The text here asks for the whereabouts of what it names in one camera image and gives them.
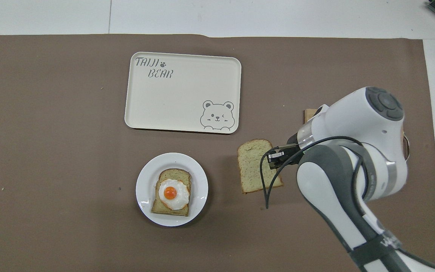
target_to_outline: white tray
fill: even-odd
[[[131,128],[231,134],[239,124],[241,64],[234,57],[137,52],[128,75]]]

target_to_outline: white plate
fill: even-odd
[[[137,52],[125,123],[131,128],[231,134],[239,125],[241,64],[234,57]]]
[[[159,215],[150,212],[155,199],[155,187],[159,174],[169,168],[183,169],[191,175],[189,216]],[[181,153],[165,153],[147,162],[140,171],[135,186],[137,203],[144,215],[153,222],[166,227],[180,226],[194,219],[206,203],[207,192],[206,173],[195,159]]]

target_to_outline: bread slice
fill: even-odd
[[[159,180],[156,184],[156,198],[154,200],[154,204],[152,205],[152,210],[150,212],[153,213],[160,213],[163,215],[183,215],[183,216],[189,216],[189,204],[185,205],[180,210],[172,210],[170,208],[167,208],[162,201],[160,201],[159,197],[159,188],[160,183],[166,179],[176,179],[178,181],[182,181],[183,184],[188,188],[189,191],[189,198],[191,193],[191,175],[182,169],[178,168],[170,168],[162,171],[159,175]]]
[[[259,175],[259,162],[261,157],[273,146],[270,141],[254,139],[238,147],[238,165],[241,176],[241,190],[243,193],[252,193],[263,189],[261,176]],[[266,188],[270,187],[271,179],[276,174],[276,169],[270,169],[268,160],[263,160],[263,177]],[[283,186],[283,181],[278,175],[273,187]]]

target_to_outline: bear ear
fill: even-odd
[[[204,109],[207,109],[210,105],[213,105],[213,102],[211,100],[206,100],[204,103],[202,103],[202,107]]]
[[[231,102],[226,102],[223,104],[226,108],[228,108],[229,110],[233,110],[234,109],[234,105]]]

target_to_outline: egg yolk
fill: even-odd
[[[174,199],[176,197],[176,195],[177,195],[176,188],[171,187],[171,186],[165,188],[165,190],[164,190],[164,196],[165,196],[165,198],[167,198],[167,199]]]

